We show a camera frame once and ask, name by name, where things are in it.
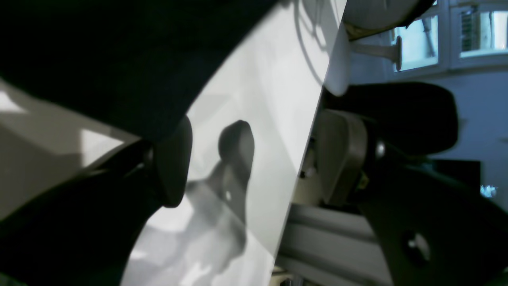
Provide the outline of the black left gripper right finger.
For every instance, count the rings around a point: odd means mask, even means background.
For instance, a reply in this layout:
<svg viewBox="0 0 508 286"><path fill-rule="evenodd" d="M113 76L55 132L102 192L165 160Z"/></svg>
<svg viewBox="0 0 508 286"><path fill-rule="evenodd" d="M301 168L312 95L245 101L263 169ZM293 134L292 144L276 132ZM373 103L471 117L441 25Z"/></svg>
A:
<svg viewBox="0 0 508 286"><path fill-rule="evenodd" d="M507 213L464 183L411 164L355 114L323 110L315 154L325 203L354 205L396 286L506 286Z"/></svg>

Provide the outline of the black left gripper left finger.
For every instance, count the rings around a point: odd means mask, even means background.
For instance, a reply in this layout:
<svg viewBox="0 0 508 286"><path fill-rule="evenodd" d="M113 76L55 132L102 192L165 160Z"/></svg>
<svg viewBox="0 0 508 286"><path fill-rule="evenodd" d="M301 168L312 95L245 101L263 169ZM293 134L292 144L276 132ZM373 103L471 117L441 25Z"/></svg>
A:
<svg viewBox="0 0 508 286"><path fill-rule="evenodd" d="M141 140L1 222L1 274L26 286L118 286L147 220L185 193L192 125Z"/></svg>

